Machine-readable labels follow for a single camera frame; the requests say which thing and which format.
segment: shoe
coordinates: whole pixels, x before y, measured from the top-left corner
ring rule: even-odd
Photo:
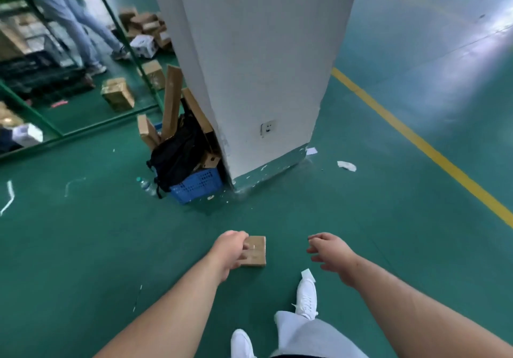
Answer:
[[[303,278],[299,282],[296,293],[297,303],[293,305],[296,307],[296,314],[313,320],[318,315],[316,279],[313,278],[310,269],[302,271],[301,276]]]
[[[96,65],[89,65],[86,67],[86,73],[89,74],[89,76],[95,76],[97,74],[102,74],[107,71],[107,67],[102,64],[96,64]]]
[[[125,46],[123,46],[120,50],[112,51],[110,56],[112,57],[112,59],[114,61],[129,60],[130,59],[130,53],[128,52],[128,50],[126,49]]]
[[[231,336],[231,358],[256,358],[253,345],[244,330],[235,330]]]

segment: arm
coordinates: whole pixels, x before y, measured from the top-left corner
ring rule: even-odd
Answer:
[[[358,256],[337,236],[316,234],[309,243],[314,262],[360,293],[399,357],[513,356],[508,343]]]
[[[208,254],[96,355],[192,358],[218,285],[238,267],[247,233],[227,231]]]

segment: white pillar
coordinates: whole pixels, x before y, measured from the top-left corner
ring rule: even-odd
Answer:
[[[303,159],[353,0],[157,1],[234,188]]]

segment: electrical outlet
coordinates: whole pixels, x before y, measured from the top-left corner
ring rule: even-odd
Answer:
[[[262,138],[265,138],[269,134],[274,131],[274,127],[276,125],[276,121],[267,121],[266,123],[262,123],[260,125],[260,135]]]

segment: black backpack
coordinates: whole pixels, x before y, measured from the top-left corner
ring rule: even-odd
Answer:
[[[185,113],[178,118],[176,133],[163,141],[152,152],[146,165],[155,169],[157,195],[159,188],[165,192],[189,177],[200,163],[208,142],[192,111],[182,101]]]

